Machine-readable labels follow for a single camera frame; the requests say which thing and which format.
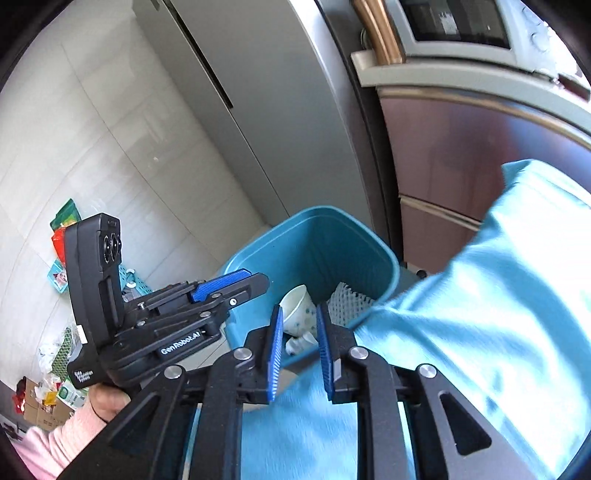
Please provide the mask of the person's left hand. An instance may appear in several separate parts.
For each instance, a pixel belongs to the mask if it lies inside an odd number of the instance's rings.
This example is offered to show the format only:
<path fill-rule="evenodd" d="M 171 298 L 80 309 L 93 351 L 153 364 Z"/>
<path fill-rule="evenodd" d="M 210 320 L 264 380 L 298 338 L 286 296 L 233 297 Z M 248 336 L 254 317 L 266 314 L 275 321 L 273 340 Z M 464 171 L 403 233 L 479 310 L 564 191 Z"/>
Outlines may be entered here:
<path fill-rule="evenodd" d="M 88 399 L 95 415 L 105 423 L 113 420 L 130 403 L 127 393 L 103 384 L 91 386 Z"/>

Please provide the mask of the pink left sleeve forearm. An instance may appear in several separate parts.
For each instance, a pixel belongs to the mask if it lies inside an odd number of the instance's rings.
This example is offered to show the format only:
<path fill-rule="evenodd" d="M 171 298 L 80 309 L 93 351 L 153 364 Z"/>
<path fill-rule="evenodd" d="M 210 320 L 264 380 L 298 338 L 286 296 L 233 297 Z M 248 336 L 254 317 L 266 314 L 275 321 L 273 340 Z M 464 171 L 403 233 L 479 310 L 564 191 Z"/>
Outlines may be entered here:
<path fill-rule="evenodd" d="M 31 427 L 12 446 L 35 479 L 56 479 L 105 426 L 86 403 L 63 425 L 50 432 Z"/>

